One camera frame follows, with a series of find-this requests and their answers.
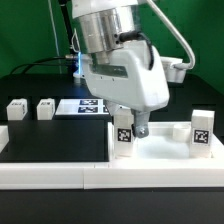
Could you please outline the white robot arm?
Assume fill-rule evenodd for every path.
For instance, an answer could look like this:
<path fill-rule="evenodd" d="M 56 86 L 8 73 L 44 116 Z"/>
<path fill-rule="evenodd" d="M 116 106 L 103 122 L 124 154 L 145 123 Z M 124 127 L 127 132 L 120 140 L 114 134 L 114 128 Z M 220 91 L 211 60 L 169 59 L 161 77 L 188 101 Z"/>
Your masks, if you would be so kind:
<path fill-rule="evenodd" d="M 111 114 L 130 108 L 133 134 L 144 138 L 150 113 L 168 104 L 169 91 L 160 55 L 140 31 L 138 6 L 138 0 L 72 0 L 72 16 L 88 89 Z"/>

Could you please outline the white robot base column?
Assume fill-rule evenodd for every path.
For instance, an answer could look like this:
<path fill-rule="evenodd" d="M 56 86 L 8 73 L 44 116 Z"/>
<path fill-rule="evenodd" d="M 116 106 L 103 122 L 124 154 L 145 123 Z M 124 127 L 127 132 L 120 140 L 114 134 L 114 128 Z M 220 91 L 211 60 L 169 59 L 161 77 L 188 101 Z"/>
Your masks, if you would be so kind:
<path fill-rule="evenodd" d="M 73 72 L 74 82 L 76 84 L 85 85 L 85 75 L 82 69 L 81 53 L 78 53 L 74 59 L 74 72 Z"/>

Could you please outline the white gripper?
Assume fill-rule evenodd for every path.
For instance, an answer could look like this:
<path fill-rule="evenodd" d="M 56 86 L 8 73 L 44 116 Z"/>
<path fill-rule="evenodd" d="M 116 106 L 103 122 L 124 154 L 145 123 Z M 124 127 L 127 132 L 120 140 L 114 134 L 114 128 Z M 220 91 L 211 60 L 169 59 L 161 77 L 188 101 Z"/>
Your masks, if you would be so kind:
<path fill-rule="evenodd" d="M 127 77 L 94 74 L 90 67 L 91 58 L 82 56 L 82 69 L 91 94 L 134 109 L 133 135 L 137 138 L 149 135 L 149 112 L 165 107 L 169 101 L 167 81 L 156 48 L 153 48 L 153 53 L 154 66 L 148 70 L 133 49 L 113 51 L 110 56 L 112 64 L 125 67 Z"/>

